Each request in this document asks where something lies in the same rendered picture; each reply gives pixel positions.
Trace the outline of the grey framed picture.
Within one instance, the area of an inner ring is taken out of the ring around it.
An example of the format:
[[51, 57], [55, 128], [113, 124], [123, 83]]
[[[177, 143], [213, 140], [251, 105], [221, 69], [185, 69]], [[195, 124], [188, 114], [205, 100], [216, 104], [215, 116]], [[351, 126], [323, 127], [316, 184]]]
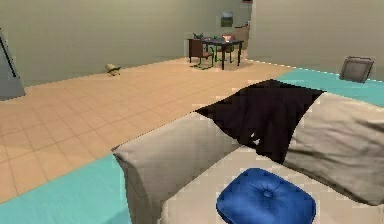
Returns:
[[372, 58], [348, 56], [339, 74], [341, 80], [365, 83], [374, 64]]

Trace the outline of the brown wooden chair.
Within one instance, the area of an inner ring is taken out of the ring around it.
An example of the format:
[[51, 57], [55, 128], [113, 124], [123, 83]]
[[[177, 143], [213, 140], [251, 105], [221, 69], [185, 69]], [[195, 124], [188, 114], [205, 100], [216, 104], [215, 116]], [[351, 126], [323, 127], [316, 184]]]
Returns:
[[[214, 49], [206, 51], [203, 47], [203, 42], [201, 39], [189, 39], [188, 40], [188, 57], [189, 62], [192, 62], [192, 58], [196, 57], [199, 59], [199, 63], [192, 65], [192, 68], [199, 68], [201, 70], [206, 70], [207, 68], [212, 68], [214, 65]], [[202, 66], [202, 59], [211, 58], [211, 65], [206, 67]]]

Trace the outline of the beige sofa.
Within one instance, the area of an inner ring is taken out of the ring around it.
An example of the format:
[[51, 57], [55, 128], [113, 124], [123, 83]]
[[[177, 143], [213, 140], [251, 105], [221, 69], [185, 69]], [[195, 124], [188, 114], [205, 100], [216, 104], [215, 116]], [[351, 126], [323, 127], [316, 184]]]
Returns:
[[312, 224], [384, 224], [384, 108], [323, 91], [282, 164], [225, 134], [197, 110], [114, 150], [132, 224], [227, 224], [220, 193], [261, 168], [313, 197]]

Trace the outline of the blue round cushion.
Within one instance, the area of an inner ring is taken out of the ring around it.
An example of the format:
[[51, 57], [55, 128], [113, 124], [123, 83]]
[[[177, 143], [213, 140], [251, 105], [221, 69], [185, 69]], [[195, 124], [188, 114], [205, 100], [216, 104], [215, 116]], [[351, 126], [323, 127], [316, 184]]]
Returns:
[[248, 168], [217, 197], [216, 211], [227, 224], [312, 224], [311, 195], [261, 168]]

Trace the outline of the black blanket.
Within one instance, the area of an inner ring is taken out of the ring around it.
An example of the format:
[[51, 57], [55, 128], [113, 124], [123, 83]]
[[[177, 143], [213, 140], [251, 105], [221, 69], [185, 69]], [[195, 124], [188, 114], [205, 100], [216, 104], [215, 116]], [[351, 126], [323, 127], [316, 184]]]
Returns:
[[242, 88], [197, 113], [212, 119], [238, 143], [282, 164], [297, 125], [322, 94], [322, 90], [270, 79]]

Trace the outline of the green framed wall picture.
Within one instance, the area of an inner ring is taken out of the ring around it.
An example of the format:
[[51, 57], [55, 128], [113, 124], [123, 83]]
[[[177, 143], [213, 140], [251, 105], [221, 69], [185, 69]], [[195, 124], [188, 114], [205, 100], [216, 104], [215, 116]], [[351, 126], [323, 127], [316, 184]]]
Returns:
[[222, 27], [231, 27], [233, 25], [233, 13], [232, 12], [222, 12], [220, 24]]

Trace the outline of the black dining table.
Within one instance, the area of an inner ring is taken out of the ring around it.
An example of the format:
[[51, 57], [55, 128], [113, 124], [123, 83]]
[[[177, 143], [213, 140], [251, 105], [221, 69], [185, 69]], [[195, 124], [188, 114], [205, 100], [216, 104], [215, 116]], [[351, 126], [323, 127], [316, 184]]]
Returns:
[[214, 53], [214, 60], [221, 62], [221, 69], [225, 68], [225, 55], [229, 54], [229, 62], [232, 63], [233, 59], [231, 57], [232, 53], [229, 52], [229, 49], [232, 49], [235, 45], [238, 46], [238, 54], [237, 54], [237, 65], [240, 65], [240, 58], [242, 52], [243, 42], [241, 40], [229, 40], [226, 41], [223, 38], [204, 38], [202, 43], [207, 46], [212, 46], [212, 50]]

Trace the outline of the green-legged red chair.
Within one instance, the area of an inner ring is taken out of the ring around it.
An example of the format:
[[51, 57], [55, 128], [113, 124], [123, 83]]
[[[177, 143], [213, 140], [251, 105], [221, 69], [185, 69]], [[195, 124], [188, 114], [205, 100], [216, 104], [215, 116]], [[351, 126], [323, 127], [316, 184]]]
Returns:
[[214, 39], [215, 61], [225, 61], [225, 54], [228, 53], [229, 56], [232, 56], [234, 51], [233, 36], [231, 35], [232, 39], [230, 42], [225, 42], [222, 36]]

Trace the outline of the small tan object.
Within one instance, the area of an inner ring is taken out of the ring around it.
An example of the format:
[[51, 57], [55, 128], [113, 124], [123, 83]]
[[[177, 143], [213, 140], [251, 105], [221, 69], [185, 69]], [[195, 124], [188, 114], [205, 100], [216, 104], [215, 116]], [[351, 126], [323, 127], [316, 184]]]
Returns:
[[107, 64], [105, 66], [107, 72], [112, 75], [112, 76], [116, 76], [116, 75], [119, 75], [120, 74], [120, 67], [119, 66], [116, 66], [114, 64]]

